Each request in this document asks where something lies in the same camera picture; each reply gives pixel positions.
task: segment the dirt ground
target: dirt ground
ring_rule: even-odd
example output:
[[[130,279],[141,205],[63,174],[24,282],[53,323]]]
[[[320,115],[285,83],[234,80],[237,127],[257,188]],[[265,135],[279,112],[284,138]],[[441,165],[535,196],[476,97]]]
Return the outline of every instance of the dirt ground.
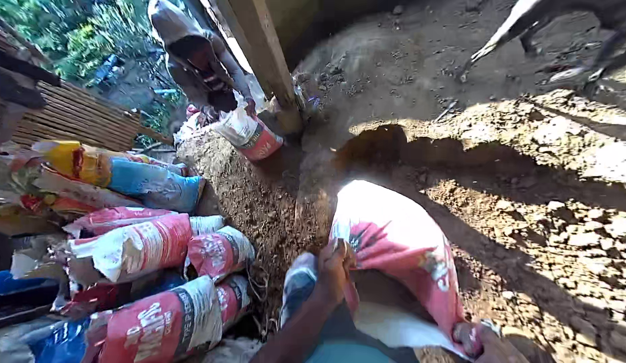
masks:
[[[546,353],[532,361],[626,362],[626,70],[597,102],[543,85],[559,65],[590,62],[607,35],[575,13],[536,37],[537,58],[515,40],[456,83],[513,3],[419,1],[320,43],[293,73],[319,110],[301,148],[252,165],[221,137],[180,146],[210,182],[200,213],[255,243],[263,336],[290,262],[327,243],[337,191],[367,179],[443,228],[468,316],[537,343]]]

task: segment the person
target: person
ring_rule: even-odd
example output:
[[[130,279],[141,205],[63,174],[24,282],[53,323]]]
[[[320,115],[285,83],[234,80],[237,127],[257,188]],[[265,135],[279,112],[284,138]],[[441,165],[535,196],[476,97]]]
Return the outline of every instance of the person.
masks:
[[[329,244],[319,258],[298,257],[286,273],[282,327],[250,363],[419,362],[413,349],[390,348],[356,329],[344,300],[349,269],[355,266],[353,249],[344,242]],[[482,329],[479,341],[483,354],[476,363],[528,363],[492,329]]]
[[[168,72],[209,122],[218,120],[221,111],[236,109],[233,90],[244,97],[248,115],[255,114],[245,74],[223,39],[198,27],[167,0],[151,0],[147,14],[166,51]]]

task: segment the hood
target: hood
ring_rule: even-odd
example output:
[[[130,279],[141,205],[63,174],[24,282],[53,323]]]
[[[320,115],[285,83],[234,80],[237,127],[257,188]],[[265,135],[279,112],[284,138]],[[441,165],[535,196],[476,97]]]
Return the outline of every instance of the hood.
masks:
[[[209,38],[192,19],[189,19],[176,5],[167,0],[150,0],[147,15],[156,37],[167,46],[187,36]]]

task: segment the yellow bag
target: yellow bag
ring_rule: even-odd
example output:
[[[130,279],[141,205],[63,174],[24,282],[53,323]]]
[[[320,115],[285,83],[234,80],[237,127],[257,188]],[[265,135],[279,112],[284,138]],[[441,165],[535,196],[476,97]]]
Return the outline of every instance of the yellow bag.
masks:
[[[111,158],[148,163],[144,158],[83,145],[77,141],[46,140],[33,145],[60,174],[98,187],[111,181]]]

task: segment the green foliage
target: green foliage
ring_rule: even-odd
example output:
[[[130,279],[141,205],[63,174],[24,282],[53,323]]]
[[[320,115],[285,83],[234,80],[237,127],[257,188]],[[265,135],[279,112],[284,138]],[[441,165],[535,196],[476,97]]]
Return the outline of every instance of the green foliage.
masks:
[[[163,87],[177,88],[163,75],[164,63],[148,59],[154,40],[146,0],[0,0],[0,17],[39,46],[62,79],[86,85],[106,58],[116,54],[125,61],[135,59]],[[170,94],[163,102],[140,105],[151,116],[147,126],[163,132],[184,103],[182,97]],[[139,138],[140,144],[151,144],[145,137]]]

